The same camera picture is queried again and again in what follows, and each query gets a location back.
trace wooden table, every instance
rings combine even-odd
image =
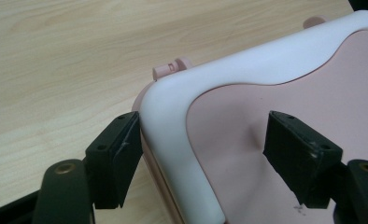
[[[88,144],[151,82],[151,68],[205,63],[302,30],[347,0],[0,0],[0,206]],[[170,223],[141,161],[123,209],[97,223]]]

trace wood grain surface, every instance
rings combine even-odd
[[[39,189],[53,163],[83,159],[153,66],[205,63],[351,11],[347,0],[0,0],[0,206]],[[96,222],[171,223],[143,161],[123,209]]]

